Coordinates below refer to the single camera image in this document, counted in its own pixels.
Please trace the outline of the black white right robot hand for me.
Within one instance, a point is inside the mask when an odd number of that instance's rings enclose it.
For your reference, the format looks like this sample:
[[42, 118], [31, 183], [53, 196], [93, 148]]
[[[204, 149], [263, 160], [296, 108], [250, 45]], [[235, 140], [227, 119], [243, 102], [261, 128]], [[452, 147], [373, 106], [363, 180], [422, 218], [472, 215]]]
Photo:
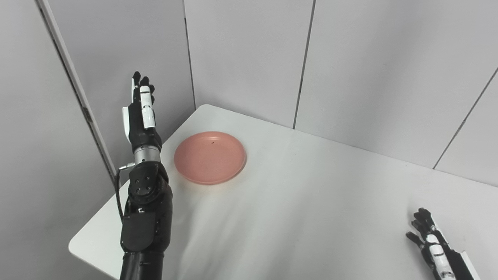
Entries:
[[465, 251], [454, 250], [437, 226], [429, 210], [420, 208], [411, 225], [419, 234], [407, 232], [406, 238], [418, 246], [436, 280], [479, 280], [480, 276]]

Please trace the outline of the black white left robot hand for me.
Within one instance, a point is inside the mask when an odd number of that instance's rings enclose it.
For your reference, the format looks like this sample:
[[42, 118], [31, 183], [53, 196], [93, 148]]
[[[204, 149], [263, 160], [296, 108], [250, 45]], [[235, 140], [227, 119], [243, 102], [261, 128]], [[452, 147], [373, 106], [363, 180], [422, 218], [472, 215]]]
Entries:
[[156, 115], [153, 109], [155, 91], [147, 76], [135, 71], [131, 81], [132, 102], [122, 107], [123, 127], [132, 151], [154, 146], [162, 150], [163, 141], [156, 131]]

